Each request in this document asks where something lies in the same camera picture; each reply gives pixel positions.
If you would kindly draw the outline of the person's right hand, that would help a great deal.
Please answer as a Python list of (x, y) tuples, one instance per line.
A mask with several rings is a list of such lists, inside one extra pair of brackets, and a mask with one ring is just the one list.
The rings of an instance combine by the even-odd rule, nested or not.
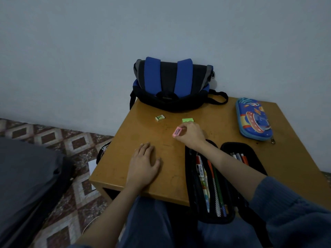
[(207, 142), (205, 140), (205, 135), (200, 128), (199, 124), (195, 122), (185, 122), (179, 125), (179, 127), (182, 127), (183, 130), (180, 133), (187, 134), (187, 143), (183, 143), (188, 148), (195, 150), (199, 153), (203, 153), (204, 148), (207, 145)]

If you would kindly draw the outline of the person's left hand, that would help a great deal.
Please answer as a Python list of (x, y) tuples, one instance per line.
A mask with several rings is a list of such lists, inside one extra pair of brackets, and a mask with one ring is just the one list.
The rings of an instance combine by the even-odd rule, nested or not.
[(153, 174), (152, 166), (157, 159), (152, 159), (152, 154), (154, 152), (154, 146), (150, 144), (151, 155), (150, 158), (142, 156), (142, 146), (143, 143), (136, 149), (138, 150), (138, 155), (135, 164), (129, 163), (126, 187), (133, 187), (136, 190), (142, 191), (143, 188), (148, 186), (158, 174)]

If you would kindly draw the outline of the person's right forearm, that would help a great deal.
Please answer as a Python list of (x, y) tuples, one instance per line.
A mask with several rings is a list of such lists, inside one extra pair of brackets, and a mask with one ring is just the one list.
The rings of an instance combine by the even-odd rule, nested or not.
[(197, 151), (203, 154), (247, 201), (253, 199), (258, 185), (266, 178), (266, 175), (224, 153), (206, 140), (199, 142)]

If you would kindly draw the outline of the person's left forearm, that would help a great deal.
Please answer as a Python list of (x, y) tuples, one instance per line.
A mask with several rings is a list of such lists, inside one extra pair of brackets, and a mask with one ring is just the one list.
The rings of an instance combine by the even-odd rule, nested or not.
[(115, 248), (130, 209), (146, 184), (130, 181), (115, 200), (75, 242), (89, 248)]

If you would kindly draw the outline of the black bag with white print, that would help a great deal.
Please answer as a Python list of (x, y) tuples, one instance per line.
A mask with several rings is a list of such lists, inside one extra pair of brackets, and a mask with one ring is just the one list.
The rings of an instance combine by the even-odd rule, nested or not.
[(105, 154), (105, 151), (109, 147), (110, 143), (112, 140), (110, 139), (109, 141), (102, 142), (96, 146), (98, 150), (97, 158), (96, 158), (96, 164), (98, 164), (102, 158), (102, 156)]

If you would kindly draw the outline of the red and white marker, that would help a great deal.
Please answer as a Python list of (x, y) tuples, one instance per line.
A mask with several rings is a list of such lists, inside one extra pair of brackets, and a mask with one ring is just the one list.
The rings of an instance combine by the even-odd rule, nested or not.
[(203, 162), (202, 162), (200, 155), (196, 155), (196, 169), (197, 169), (199, 178), (204, 179), (204, 177), (205, 177), (204, 167), (203, 167)]

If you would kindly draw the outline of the black open pencil case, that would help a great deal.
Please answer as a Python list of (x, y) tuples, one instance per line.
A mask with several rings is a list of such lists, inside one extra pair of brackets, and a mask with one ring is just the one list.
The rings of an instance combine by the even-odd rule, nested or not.
[[(205, 170), (205, 180), (208, 185), (210, 198), (209, 213), (207, 212), (202, 186), (196, 169), (196, 155), (201, 156)], [(244, 221), (254, 227), (264, 228), (266, 223), (250, 208), (248, 201), (233, 187), (231, 183), (229, 183), (227, 179), (224, 178), (224, 176), (217, 169), (216, 173), (226, 208), (227, 217), (224, 217), (223, 213), (220, 218), (216, 215), (213, 181), (207, 163), (207, 158), (187, 146), (185, 147), (185, 176), (189, 205), (196, 218), (207, 224), (225, 225), (234, 220), (236, 216), (235, 209), (238, 209), (238, 213)]]

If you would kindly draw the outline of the patterned white pen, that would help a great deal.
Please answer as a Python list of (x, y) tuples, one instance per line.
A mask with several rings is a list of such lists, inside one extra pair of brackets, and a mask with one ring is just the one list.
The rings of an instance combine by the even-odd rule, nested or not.
[(200, 183), (201, 183), (204, 198), (205, 198), (205, 204), (206, 204), (207, 212), (209, 213), (210, 212), (210, 198), (209, 198), (208, 185), (207, 185), (207, 182), (205, 180), (205, 177), (204, 177), (204, 179), (201, 179), (201, 178), (199, 178), (199, 179), (200, 179)]

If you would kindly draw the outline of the blue and black backpack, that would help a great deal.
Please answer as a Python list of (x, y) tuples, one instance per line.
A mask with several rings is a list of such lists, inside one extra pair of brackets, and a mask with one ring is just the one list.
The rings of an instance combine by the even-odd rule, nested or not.
[(229, 100), (225, 92), (210, 89), (213, 66), (193, 64), (190, 58), (175, 63), (147, 57), (138, 59), (133, 70), (130, 109), (136, 99), (168, 112), (194, 110), (204, 103), (224, 105)]

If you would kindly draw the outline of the person's blue trousers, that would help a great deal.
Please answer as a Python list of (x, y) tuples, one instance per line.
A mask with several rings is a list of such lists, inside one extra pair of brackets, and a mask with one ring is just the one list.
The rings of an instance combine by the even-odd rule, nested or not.
[[(254, 228), (240, 218), (226, 225), (184, 223), (176, 243), (166, 206), (163, 201), (138, 196), (115, 248), (263, 248)], [(67, 248), (89, 247), (74, 243)]]

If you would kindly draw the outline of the orange checked pencil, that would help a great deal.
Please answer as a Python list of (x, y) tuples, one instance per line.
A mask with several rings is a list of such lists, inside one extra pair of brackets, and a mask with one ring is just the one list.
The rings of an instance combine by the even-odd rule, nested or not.
[(215, 210), (216, 210), (216, 215), (217, 217), (222, 216), (222, 210), (219, 204), (219, 199), (218, 199), (218, 193), (217, 193), (217, 187), (216, 187), (216, 181), (215, 181), (215, 176), (214, 176), (214, 171), (213, 171), (213, 166), (209, 160), (207, 160), (211, 175), (212, 175), (212, 181), (213, 181), (213, 188), (214, 188), (214, 196), (215, 196)]

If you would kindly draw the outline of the green pencil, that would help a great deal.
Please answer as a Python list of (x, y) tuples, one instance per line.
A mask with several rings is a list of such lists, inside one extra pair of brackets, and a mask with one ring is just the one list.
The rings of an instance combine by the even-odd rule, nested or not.
[(222, 197), (222, 194), (221, 194), (220, 184), (219, 184), (219, 181), (218, 181), (218, 177), (217, 177), (217, 173), (216, 173), (215, 168), (213, 168), (213, 174), (214, 174), (214, 180), (215, 180), (215, 184), (216, 184), (216, 190), (217, 190), (217, 196), (218, 196), (218, 201), (219, 201), (219, 204), (220, 204), (220, 208), (222, 210), (223, 216), (227, 217), (227, 212), (226, 212), (225, 204), (224, 204), (223, 197)]

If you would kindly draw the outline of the blue cartoon print pencil case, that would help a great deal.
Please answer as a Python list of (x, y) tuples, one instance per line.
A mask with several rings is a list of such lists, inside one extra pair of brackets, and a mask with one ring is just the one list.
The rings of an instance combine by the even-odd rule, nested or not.
[(236, 101), (235, 108), (242, 136), (275, 144), (271, 125), (260, 101), (242, 97)]

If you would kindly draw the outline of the dark grey mattress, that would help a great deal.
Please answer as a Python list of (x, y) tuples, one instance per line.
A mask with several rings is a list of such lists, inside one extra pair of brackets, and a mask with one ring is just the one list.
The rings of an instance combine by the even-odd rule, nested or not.
[(59, 151), (0, 137), (0, 248), (27, 248), (71, 184)]

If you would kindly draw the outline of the person's blue sweater sleeve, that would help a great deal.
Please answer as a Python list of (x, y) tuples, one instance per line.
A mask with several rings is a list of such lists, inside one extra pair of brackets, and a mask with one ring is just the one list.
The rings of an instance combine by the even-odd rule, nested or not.
[(274, 248), (331, 248), (331, 211), (276, 179), (264, 178), (249, 204), (266, 223)]

